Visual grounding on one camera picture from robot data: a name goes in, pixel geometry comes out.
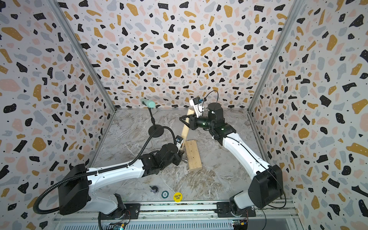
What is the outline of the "small dark clip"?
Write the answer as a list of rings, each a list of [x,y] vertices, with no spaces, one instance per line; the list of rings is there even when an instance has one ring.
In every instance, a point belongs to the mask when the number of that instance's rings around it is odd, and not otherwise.
[[[150,186],[150,191],[154,194],[159,192],[159,188],[157,186]]]

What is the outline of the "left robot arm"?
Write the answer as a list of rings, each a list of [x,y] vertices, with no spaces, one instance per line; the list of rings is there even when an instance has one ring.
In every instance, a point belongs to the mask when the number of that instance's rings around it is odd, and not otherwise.
[[[183,151],[169,143],[159,151],[144,154],[132,165],[116,164],[110,167],[86,168],[77,165],[58,187],[59,212],[70,215],[78,211],[98,211],[105,215],[122,215],[125,205],[119,194],[107,195],[98,190],[120,181],[158,174],[170,164],[179,165]]]

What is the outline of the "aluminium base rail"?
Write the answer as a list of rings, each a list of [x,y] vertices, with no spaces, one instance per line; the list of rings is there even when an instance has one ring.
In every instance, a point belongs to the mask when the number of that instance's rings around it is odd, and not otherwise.
[[[248,208],[241,216],[231,214],[224,200],[128,202],[129,212],[121,219],[98,221],[97,212],[57,214],[52,230],[302,230],[290,200],[277,200],[264,209]]]

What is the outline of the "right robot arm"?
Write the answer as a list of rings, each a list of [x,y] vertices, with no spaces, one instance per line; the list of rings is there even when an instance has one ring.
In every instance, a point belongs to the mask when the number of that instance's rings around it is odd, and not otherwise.
[[[210,103],[203,108],[203,100],[190,100],[192,114],[181,116],[179,120],[191,130],[202,128],[212,138],[231,152],[251,178],[248,190],[230,198],[232,212],[256,206],[262,209],[284,194],[282,170],[261,159],[239,136],[236,129],[225,122],[220,103]]]

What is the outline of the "wooden handle claw hammer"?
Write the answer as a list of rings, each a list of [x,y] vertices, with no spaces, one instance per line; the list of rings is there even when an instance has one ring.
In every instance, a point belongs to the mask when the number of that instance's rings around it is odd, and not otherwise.
[[[195,114],[195,111],[192,110],[192,109],[188,109],[187,115],[193,115],[193,114]],[[188,159],[186,159],[186,156],[185,156],[185,142],[186,142],[189,130],[190,129],[184,125],[183,129],[182,129],[182,134],[181,134],[181,137],[184,139],[184,142],[183,142],[183,145],[182,145],[180,150],[184,151],[184,154],[183,154],[183,157],[182,157],[182,162],[184,162],[184,163],[188,163]]]

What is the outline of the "wooden block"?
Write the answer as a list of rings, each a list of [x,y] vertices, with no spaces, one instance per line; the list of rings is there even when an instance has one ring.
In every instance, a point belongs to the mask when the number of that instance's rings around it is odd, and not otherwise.
[[[195,140],[187,140],[185,142],[186,154],[188,158],[189,171],[202,170],[202,162],[199,155],[197,143]]]

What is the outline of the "black microphone stand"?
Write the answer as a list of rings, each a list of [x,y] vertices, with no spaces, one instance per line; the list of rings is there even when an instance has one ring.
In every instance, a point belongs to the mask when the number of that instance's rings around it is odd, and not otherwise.
[[[149,114],[150,114],[150,118],[152,122],[152,126],[149,128],[148,134],[152,136],[153,138],[158,138],[163,135],[164,130],[161,128],[161,125],[156,124],[151,108],[148,108],[148,110],[149,110]]]

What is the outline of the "yellow round sticker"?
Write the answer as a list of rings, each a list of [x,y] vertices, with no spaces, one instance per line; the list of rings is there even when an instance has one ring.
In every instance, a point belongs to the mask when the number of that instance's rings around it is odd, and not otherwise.
[[[174,202],[176,202],[176,203],[181,202],[181,201],[183,200],[183,195],[182,195],[182,193],[180,193],[180,192],[175,193],[175,194],[174,194],[174,196],[173,196],[173,200],[174,200]]]

